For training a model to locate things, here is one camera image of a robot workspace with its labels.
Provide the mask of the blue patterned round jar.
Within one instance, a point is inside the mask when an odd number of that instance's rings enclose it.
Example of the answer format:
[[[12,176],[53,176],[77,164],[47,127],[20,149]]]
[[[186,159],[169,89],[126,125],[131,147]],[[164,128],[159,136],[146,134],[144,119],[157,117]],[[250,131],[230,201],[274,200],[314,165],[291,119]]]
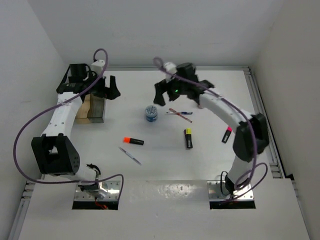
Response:
[[[145,108],[145,117],[148,122],[155,122],[158,119],[158,109],[155,105],[149,105]]]

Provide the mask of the orange cap highlighter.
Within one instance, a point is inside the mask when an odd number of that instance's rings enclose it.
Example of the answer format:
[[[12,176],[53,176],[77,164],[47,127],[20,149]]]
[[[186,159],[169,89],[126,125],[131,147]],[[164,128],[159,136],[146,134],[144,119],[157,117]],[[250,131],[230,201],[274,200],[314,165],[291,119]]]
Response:
[[[144,145],[143,140],[132,138],[132,137],[124,137],[123,142],[127,144],[134,144],[134,145],[140,145],[140,146]]]

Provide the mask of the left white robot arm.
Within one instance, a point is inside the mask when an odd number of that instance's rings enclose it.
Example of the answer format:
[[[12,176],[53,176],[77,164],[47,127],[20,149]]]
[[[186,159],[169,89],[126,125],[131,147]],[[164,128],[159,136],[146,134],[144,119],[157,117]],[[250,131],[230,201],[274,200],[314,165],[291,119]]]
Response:
[[[70,64],[56,92],[59,105],[53,112],[48,126],[41,136],[34,137],[31,147],[40,172],[44,175],[61,176],[78,181],[82,192],[95,197],[105,198],[109,191],[106,182],[98,182],[100,169],[94,164],[82,164],[80,155],[70,140],[78,110],[87,95],[103,100],[114,100],[121,94],[112,75],[109,86],[102,73],[105,61],[95,60],[91,65]]]

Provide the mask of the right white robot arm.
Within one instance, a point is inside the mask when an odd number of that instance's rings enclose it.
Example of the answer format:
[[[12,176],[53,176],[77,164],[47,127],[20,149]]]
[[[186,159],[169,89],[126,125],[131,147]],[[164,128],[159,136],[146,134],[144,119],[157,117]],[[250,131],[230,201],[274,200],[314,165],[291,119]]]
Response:
[[[155,57],[153,64],[165,73],[165,78],[154,85],[154,104],[165,106],[164,93],[171,102],[179,96],[187,96],[231,127],[235,134],[232,145],[235,158],[225,176],[225,187],[232,194],[247,186],[257,167],[258,155],[270,143],[266,117],[262,113],[253,114],[237,107],[214,91],[215,86],[211,82],[200,81],[193,63],[175,65]]]

